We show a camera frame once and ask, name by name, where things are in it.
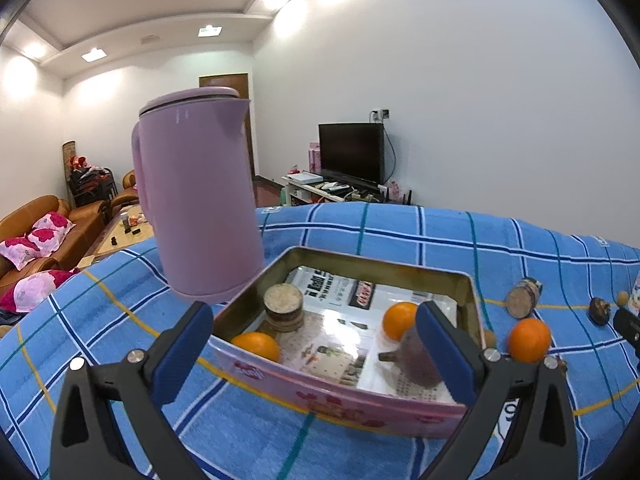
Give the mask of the orange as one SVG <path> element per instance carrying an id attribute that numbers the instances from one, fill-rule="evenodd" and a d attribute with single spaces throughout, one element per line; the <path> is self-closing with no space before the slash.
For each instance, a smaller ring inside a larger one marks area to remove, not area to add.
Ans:
<path id="1" fill-rule="evenodd" d="M 267 334 L 249 332 L 233 337 L 231 343 L 255 356 L 276 363 L 280 362 L 280 347 L 277 341 Z"/>
<path id="2" fill-rule="evenodd" d="M 418 306 L 410 301 L 398 302 L 389 307 L 382 319 L 384 334 L 394 341 L 401 341 L 402 336 L 414 325 Z"/>
<path id="3" fill-rule="evenodd" d="M 529 364 L 539 363 L 550 346 L 550 328 L 536 318 L 524 318 L 518 322 L 511 330 L 506 343 L 512 359 Z"/>

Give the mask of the dark dried fruit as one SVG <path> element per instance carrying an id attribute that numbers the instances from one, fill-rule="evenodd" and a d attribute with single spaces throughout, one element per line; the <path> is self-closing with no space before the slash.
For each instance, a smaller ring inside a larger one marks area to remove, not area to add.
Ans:
<path id="1" fill-rule="evenodd" d="M 600 297 L 593 297 L 588 308 L 590 321 L 597 326 L 608 324 L 611 316 L 611 305 Z"/>

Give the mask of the black television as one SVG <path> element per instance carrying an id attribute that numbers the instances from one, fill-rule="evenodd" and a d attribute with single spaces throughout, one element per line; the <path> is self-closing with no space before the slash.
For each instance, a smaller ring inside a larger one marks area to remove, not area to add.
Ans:
<path id="1" fill-rule="evenodd" d="M 385 174 L 384 130 L 377 122 L 318 125 L 323 177 L 349 177 L 382 184 Z"/>

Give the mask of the blue plaid tablecloth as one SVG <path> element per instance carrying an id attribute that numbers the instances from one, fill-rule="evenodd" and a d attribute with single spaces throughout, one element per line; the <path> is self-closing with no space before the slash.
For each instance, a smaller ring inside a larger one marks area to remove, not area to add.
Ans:
<path id="1" fill-rule="evenodd" d="M 293 246 L 469 274 L 488 327 L 513 327 L 503 300 L 524 276 L 544 286 L 536 315 L 567 365 L 578 474 L 590 479 L 639 402 L 634 349 L 587 314 L 639 272 L 636 248 L 567 236 L 521 220 L 413 206 L 324 204 L 260 208 L 267 260 Z M 121 360 L 174 326 L 186 304 L 168 288 L 156 245 L 122 250 L 66 281 L 1 341 L 1 429 L 37 478 L 47 478 L 54 411 L 75 358 Z M 213 479 L 415 479 L 442 446 L 338 424 L 262 396 L 246 379 L 217 373 L 205 350 L 177 400 L 164 409 L 194 460 Z"/>

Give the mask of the pink floral cushion front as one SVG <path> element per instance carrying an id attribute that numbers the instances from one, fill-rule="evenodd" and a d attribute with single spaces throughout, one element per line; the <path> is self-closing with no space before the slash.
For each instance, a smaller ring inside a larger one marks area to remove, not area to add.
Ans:
<path id="1" fill-rule="evenodd" d="M 74 274 L 74 271 L 47 270 L 22 278 L 1 295 L 1 310 L 15 314 L 32 312 Z"/>

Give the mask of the purple dried fruit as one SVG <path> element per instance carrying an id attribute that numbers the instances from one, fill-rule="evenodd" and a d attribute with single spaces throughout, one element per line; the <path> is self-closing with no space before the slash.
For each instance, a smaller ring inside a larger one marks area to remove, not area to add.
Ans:
<path id="1" fill-rule="evenodd" d="M 396 350 L 380 352 L 378 360 L 395 363 L 410 382 L 423 388 L 434 388 L 442 382 L 431 355 L 420 339 L 416 326 L 412 326 L 402 335 Z"/>

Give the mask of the newspaper lining in tin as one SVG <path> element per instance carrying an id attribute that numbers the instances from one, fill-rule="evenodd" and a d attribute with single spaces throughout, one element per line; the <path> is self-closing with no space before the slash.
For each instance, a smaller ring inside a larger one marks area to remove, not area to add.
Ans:
<path id="1" fill-rule="evenodd" d="M 303 324 L 289 333 L 275 333 L 280 363 L 291 370 L 332 384 L 386 396 L 450 404 L 452 396 L 439 382 L 426 388 L 412 382 L 397 364 L 378 356 L 399 347 L 382 329 L 385 312 L 395 304 L 433 300 L 450 322 L 457 305 L 448 296 L 344 278 L 298 266 L 285 283 L 304 296 Z"/>

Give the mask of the wooden coffee table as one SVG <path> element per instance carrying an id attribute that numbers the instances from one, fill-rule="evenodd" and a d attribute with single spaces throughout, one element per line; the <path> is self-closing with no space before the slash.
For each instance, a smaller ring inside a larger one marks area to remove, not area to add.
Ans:
<path id="1" fill-rule="evenodd" d="M 144 242 L 153 236 L 153 228 L 146 220 L 141 206 L 139 204 L 126 206 L 116 212 L 77 267 L 78 269 L 88 268 L 119 250 Z"/>

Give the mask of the pink electric kettle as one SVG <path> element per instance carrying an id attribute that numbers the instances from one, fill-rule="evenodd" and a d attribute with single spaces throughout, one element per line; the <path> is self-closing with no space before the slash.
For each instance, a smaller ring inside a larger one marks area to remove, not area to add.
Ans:
<path id="1" fill-rule="evenodd" d="M 131 133 L 140 205 L 168 284 L 206 304 L 230 300 L 264 265 L 237 97 L 224 87 L 160 96 Z"/>

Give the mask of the brown wooden door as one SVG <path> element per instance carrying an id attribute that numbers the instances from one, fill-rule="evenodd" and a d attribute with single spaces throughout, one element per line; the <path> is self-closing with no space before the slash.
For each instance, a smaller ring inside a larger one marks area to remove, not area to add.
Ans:
<path id="1" fill-rule="evenodd" d="M 243 105 L 240 103 L 232 104 L 231 111 L 233 114 L 233 121 L 236 122 L 236 126 L 238 128 L 240 128 L 240 113 L 244 112 L 242 128 L 245 139 L 245 151 L 248 168 L 250 168 L 250 178 L 254 180 L 256 177 L 256 167 L 252 137 L 252 122 L 250 121 L 252 119 L 252 113 L 250 112 L 250 76 L 248 76 L 248 73 L 199 76 L 198 85 L 201 88 L 224 87 L 232 89 L 238 95 L 236 100 L 238 102 L 243 102 Z"/>

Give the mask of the small tan round fruit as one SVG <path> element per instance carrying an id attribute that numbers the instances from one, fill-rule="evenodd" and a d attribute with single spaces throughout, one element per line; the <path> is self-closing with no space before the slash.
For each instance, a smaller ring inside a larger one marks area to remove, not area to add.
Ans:
<path id="1" fill-rule="evenodd" d="M 629 294 L 628 292 L 626 292 L 626 290 L 622 290 L 617 294 L 616 304 L 619 307 L 625 307 L 626 304 L 628 304 L 628 301 L 629 301 Z"/>

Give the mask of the brown leather sofa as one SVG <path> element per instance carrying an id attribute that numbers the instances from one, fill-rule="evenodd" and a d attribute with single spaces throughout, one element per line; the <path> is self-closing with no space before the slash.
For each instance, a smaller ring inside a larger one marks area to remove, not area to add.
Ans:
<path id="1" fill-rule="evenodd" d="M 1 220 L 2 292 L 29 275 L 72 270 L 111 218 L 111 204 L 98 200 L 73 209 L 54 195 L 36 198 Z"/>

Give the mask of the round tea cake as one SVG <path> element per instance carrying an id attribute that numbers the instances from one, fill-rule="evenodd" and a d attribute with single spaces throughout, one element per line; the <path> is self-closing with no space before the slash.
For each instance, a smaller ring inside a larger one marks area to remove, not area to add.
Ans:
<path id="1" fill-rule="evenodd" d="M 304 296 L 296 286 L 288 283 L 272 285 L 262 300 L 267 321 L 277 332 L 294 332 L 303 325 Z"/>
<path id="2" fill-rule="evenodd" d="M 504 300 L 506 310 L 512 318 L 522 320 L 531 315 L 538 304 L 543 288 L 544 285 L 540 281 L 529 276 L 518 281 L 506 294 Z"/>

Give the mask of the pink floral cushion middle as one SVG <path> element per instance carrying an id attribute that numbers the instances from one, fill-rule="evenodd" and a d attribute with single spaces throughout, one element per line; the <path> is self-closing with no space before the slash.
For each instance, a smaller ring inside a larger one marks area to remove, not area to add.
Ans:
<path id="1" fill-rule="evenodd" d="M 37 220 L 27 234 L 2 240 L 1 255 L 21 271 L 36 259 L 50 257 L 75 226 L 62 214 L 50 211 Z"/>

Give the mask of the white tv stand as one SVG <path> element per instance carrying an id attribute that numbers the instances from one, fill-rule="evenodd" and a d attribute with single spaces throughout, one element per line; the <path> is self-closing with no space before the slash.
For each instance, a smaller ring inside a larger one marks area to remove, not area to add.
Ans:
<path id="1" fill-rule="evenodd" d="M 309 172 L 287 174 L 282 178 L 281 200 L 286 206 L 363 202 L 371 204 L 413 205 L 413 192 L 401 192 L 393 185 L 349 185 L 325 181 Z"/>

